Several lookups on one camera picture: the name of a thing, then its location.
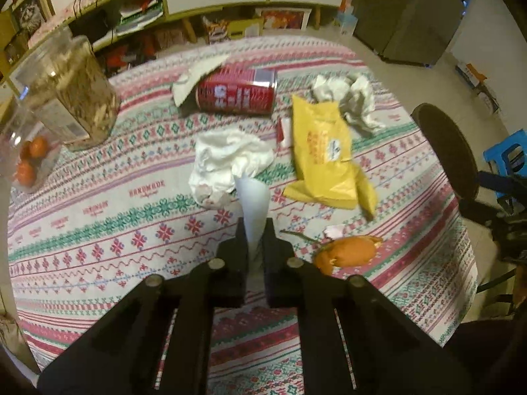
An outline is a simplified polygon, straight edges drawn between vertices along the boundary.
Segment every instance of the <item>blue plastic stool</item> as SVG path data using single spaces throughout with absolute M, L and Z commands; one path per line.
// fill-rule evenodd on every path
M 509 159 L 509 154 L 518 147 L 523 153 L 518 154 L 512 160 Z M 491 165 L 491 169 L 497 171 L 499 175 L 507 176 L 516 173 L 527 177 L 525 153 L 527 153 L 527 135 L 523 129 L 520 129 L 506 140 L 484 151 L 483 158 L 489 165 L 495 165 L 494 168 Z M 497 198 L 501 198 L 502 196 L 504 196 L 503 193 L 496 192 Z

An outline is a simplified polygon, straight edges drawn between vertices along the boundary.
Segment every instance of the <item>dried orange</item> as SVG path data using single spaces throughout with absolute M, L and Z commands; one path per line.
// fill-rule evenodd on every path
M 27 160 L 21 160 L 16 169 L 16 179 L 20 185 L 24 187 L 31 187 L 35 184 L 36 174 L 35 169 Z
M 31 141 L 24 141 L 20 148 L 20 159 L 29 159 L 31 157 L 30 152 Z
M 45 157 L 48 150 L 49 150 L 49 146 L 47 144 L 47 139 L 44 138 L 42 135 L 36 136 L 33 139 L 33 141 L 31 141 L 31 145 L 30 145 L 31 157 L 34 157 L 34 158 Z

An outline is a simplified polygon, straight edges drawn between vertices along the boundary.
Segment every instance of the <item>crumpled tissue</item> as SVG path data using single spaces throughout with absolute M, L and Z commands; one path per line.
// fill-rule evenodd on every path
M 196 138 L 192 196 L 204 208 L 222 208 L 230 203 L 235 177 L 255 177 L 274 158 L 272 147 L 256 135 L 235 128 L 205 132 Z
M 373 118 L 375 97 L 365 76 L 326 78 L 319 75 L 313 80 L 311 90 L 318 102 L 338 102 L 341 115 L 349 125 L 359 126 L 369 133 L 384 127 Z

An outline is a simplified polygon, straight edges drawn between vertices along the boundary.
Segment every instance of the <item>stem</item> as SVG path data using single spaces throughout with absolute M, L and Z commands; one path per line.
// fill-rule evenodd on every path
M 280 233 L 290 234 L 290 235 L 293 235 L 293 236 L 297 236 L 297 237 L 299 237 L 301 239 L 304 239 L 307 242 L 317 243 L 319 245 L 322 245 L 322 242 L 317 241 L 316 239 L 313 239 L 313 238 L 311 238 L 309 236 L 306 236 L 304 233 L 292 232 L 290 230 L 280 230 Z

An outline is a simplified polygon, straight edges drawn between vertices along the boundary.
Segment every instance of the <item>white paper towel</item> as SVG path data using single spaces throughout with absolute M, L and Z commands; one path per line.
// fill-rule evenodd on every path
M 235 177 L 235 183 L 249 249 L 249 278 L 261 274 L 263 280 L 264 258 L 258 244 L 264 233 L 271 193 L 267 185 L 257 179 Z
M 272 147 L 256 135 L 239 129 L 212 130 L 196 138 L 196 160 L 189 185 L 194 200 L 205 208 L 230 203 L 234 177 L 254 177 L 268 167 Z
M 348 77 L 317 76 L 311 84 L 311 90 L 318 102 L 338 102 L 341 114 L 350 125 L 360 126 L 374 133 L 384 125 L 373 118 L 375 94 L 371 83 L 365 76 Z

